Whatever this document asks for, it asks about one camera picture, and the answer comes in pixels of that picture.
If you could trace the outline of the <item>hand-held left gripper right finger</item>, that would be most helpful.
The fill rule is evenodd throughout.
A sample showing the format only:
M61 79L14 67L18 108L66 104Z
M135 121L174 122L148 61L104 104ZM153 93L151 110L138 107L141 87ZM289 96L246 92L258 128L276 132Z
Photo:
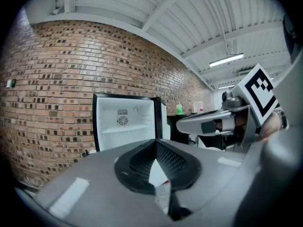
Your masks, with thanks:
M164 140L184 152L196 157L201 163L201 175L189 188L177 191L176 196L182 207L195 212L213 198L238 170L245 154L198 148L172 140Z

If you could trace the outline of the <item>clear bottle on cabinet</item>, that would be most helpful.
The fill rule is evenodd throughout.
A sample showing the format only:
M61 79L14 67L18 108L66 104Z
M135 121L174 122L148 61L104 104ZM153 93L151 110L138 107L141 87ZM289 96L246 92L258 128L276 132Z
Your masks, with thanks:
M193 110L195 114L200 114L204 112L204 104L202 101L193 102Z

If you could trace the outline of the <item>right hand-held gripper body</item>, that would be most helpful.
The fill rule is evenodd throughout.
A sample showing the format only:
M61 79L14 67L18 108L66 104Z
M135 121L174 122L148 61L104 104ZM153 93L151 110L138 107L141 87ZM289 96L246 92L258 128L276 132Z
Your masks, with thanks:
M232 90L222 94L222 109L229 110L234 117L241 112L247 114L240 147L256 141L264 122L277 107L273 89L269 75L257 64Z

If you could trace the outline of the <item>round fridge fan grille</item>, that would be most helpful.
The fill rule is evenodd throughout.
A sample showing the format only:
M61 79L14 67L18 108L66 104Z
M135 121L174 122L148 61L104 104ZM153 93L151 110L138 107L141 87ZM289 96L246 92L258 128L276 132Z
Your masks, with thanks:
M127 109L118 109L117 123L119 126L127 125L127 123L128 123L128 110Z

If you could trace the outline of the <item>silver metal wristwatch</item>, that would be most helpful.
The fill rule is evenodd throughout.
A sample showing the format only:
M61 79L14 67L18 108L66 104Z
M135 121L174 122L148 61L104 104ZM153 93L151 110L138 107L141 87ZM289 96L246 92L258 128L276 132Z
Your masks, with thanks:
M286 115L283 110L281 109L275 109L274 112L278 115L280 120L280 129L286 129L288 127L288 122Z

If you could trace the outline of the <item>black mini fridge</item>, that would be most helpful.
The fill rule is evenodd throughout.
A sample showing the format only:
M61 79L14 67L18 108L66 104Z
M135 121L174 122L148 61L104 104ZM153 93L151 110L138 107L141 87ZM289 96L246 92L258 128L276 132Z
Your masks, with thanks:
M93 95L92 125L97 152L120 147L141 140L156 139L154 97L124 96L96 93ZM102 130L119 126L118 109L128 110L128 125L146 124L149 128L114 133Z

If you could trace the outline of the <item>long ceiling light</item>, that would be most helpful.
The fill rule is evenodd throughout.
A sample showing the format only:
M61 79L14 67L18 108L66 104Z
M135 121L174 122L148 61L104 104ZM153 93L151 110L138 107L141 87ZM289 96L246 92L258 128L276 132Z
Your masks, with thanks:
M243 53L233 54L233 55L230 55L228 57L225 57L225 58L222 58L222 59L210 62L209 66L210 67L215 67L215 66L218 66L218 65L221 65L221 64L225 64L225 63L228 63L228 62L231 62L231 61L235 61L235 60L241 59L243 57L244 57Z

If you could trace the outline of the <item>person's right forearm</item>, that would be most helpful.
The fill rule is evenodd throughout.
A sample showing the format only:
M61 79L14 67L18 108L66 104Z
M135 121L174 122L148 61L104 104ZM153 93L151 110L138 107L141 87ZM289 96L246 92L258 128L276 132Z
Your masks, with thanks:
M268 138L272 134L274 134L275 132L278 132L278 131L281 131L280 120L279 120L278 115L273 111L263 124L263 128L262 128L261 134L259 136L259 141L268 140Z

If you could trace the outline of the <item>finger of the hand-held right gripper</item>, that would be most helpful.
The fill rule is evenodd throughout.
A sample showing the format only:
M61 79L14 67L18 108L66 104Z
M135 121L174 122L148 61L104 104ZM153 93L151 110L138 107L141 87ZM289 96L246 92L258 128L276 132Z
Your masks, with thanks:
M201 113L177 121L177 129L188 134L234 134L235 114Z
M245 111L246 106L222 108L199 113L177 121L177 129L234 129L236 114Z

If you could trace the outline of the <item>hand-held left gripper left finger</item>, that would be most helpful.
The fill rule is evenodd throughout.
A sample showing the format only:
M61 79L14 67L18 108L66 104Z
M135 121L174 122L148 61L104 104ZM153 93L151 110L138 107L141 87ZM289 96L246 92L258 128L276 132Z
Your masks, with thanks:
M74 164L34 197L43 209L76 227L163 227L169 217L153 195L134 193L116 177L114 165L141 142L97 152Z

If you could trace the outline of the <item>black mini fridge door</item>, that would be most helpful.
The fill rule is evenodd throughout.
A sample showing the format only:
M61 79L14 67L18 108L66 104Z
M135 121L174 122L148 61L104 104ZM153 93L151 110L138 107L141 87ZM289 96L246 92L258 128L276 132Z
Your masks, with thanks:
M170 126L167 122L167 108L160 97L153 98L156 139L170 140Z

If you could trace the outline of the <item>black glass-door cabinet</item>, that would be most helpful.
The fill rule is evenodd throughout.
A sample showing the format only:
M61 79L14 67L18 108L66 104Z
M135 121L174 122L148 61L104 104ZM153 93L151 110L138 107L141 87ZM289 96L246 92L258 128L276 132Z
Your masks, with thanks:
M194 145L199 148L210 148L214 147L216 149L222 150L222 138L221 136L213 136L213 137L205 137L205 136L197 136L193 134L187 134L180 132L176 123L178 120L188 117L189 115L172 115L167 116L167 123L170 126L170 139L172 141L176 141L179 143Z

